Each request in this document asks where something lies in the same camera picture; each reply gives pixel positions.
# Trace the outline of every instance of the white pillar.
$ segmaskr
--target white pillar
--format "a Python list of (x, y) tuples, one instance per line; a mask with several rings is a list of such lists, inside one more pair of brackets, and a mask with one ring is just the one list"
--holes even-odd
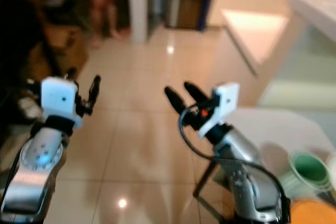
[(132, 41), (145, 43), (148, 38), (148, 0), (129, 0)]

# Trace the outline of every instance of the bare leg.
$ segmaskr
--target bare leg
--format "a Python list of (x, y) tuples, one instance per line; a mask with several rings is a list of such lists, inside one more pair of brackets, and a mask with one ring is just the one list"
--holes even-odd
[(118, 14), (117, 14), (116, 0), (108, 0), (107, 15), (111, 37), (115, 39), (122, 39), (123, 37), (117, 30)]
[(99, 48), (102, 41), (103, 11), (107, 0), (90, 0), (90, 18), (92, 25), (92, 46)]

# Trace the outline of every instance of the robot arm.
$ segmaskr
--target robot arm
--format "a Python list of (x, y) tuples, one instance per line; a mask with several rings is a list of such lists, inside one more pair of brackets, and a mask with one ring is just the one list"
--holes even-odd
[[(228, 83), (218, 86), (213, 90), (210, 99), (192, 83), (186, 82), (185, 88), (197, 102), (188, 109), (171, 88), (166, 87), (165, 93), (175, 110), (181, 114), (180, 122), (192, 126), (200, 137), (205, 136), (214, 145), (213, 157), (201, 156), (217, 159), (220, 163), (234, 196), (237, 214), (247, 220), (279, 221), (283, 214), (287, 214), (283, 213), (288, 208), (287, 199), (285, 200), (274, 180), (267, 174), (243, 164), (248, 162), (263, 166), (259, 150), (233, 125), (225, 123), (226, 117), (237, 107), (239, 85)], [(198, 107), (198, 110), (186, 113), (193, 107)], [(189, 147), (198, 153), (185, 139), (183, 132), (181, 135)]]
[(31, 82), (31, 89), (41, 96), (45, 123), (23, 146), (14, 176), (1, 202), (0, 222), (43, 222), (55, 190), (56, 176), (66, 160), (66, 146), (72, 131), (81, 126), (85, 113), (91, 114), (99, 93), (100, 77), (96, 76), (89, 92), (89, 100), (78, 95), (78, 86), (71, 80), (49, 77), (39, 85)]

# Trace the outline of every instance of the tiled floor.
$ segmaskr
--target tiled floor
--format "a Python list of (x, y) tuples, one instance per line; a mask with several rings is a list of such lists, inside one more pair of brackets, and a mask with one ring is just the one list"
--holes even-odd
[[(80, 93), (100, 74), (99, 100), (73, 135), (46, 224), (217, 223), (192, 197), (206, 163), (182, 142), (163, 89), (204, 86), (218, 38), (160, 27), (145, 45), (106, 39), (90, 50)], [(209, 183), (204, 197), (221, 209), (218, 192)]]

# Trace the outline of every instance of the green cup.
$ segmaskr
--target green cup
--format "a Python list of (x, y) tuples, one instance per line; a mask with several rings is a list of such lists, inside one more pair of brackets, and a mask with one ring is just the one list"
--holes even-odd
[(306, 152), (289, 155), (290, 169), (280, 177), (285, 193), (290, 198), (314, 197), (331, 189), (328, 168), (318, 157)]

